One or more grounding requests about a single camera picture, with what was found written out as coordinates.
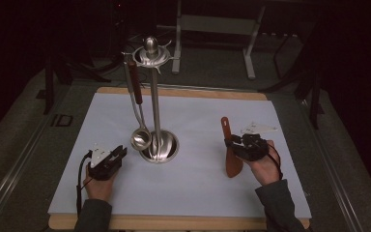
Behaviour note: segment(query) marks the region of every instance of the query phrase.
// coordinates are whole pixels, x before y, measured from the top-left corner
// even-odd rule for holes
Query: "orange spatula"
[[[231,129],[230,123],[227,117],[221,118],[222,131],[224,132],[224,138],[231,140]],[[243,170],[243,161],[238,159],[231,147],[227,147],[227,154],[225,156],[225,170],[229,178],[237,176],[241,170]]]

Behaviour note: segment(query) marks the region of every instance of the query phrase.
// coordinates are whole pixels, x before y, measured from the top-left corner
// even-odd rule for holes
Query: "sleeve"
[[[76,232],[107,231],[111,218],[111,205],[103,200],[88,199],[84,202],[79,219],[74,226]]]
[[[269,232],[305,231],[295,217],[295,204],[288,189],[288,181],[281,180],[255,189],[264,205]]]

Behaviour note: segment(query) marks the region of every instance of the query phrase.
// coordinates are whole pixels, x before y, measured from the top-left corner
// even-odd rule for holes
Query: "metal spoon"
[[[140,120],[137,118],[137,121],[140,124],[140,128],[135,130],[134,133],[131,135],[130,142],[131,146],[135,150],[143,151],[150,146],[152,142],[152,136],[144,123],[143,108],[141,107],[143,99],[141,96],[140,81],[138,79],[137,64],[132,60],[128,61],[128,71],[131,80],[131,87],[134,91],[135,102],[138,104],[138,107],[140,109],[141,118]]]

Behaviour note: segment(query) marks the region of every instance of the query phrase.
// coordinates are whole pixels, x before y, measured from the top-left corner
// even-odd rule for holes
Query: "white paper sheet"
[[[153,131],[151,98],[144,96],[143,100],[146,125]],[[98,143],[109,150],[121,144],[128,147],[110,201],[113,215],[262,218],[263,206],[254,191],[260,185],[248,166],[245,164],[235,178],[225,173],[226,149],[220,119],[226,116],[231,132],[237,135],[252,121],[278,128],[261,136],[274,141],[282,158],[282,172],[296,204],[296,216],[311,218],[270,101],[159,97],[159,107],[161,128],[177,135],[180,149],[167,163],[153,164],[130,146],[130,136],[138,123],[129,96],[95,94],[48,212],[76,212],[78,166]]]

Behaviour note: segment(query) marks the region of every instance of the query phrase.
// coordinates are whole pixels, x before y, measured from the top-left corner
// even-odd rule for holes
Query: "person's arm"
[[[256,161],[243,161],[249,165],[252,173],[262,185],[255,189],[261,203],[264,205],[267,216],[267,230],[280,231],[305,231],[303,225],[295,217],[295,204],[288,189],[287,180],[280,180],[280,156],[274,149],[273,141],[270,145],[269,156],[264,156]]]
[[[107,181],[97,181],[88,175],[83,181],[89,199],[84,202],[82,211],[74,227],[76,232],[107,231],[111,218],[111,205],[108,203],[117,172]]]

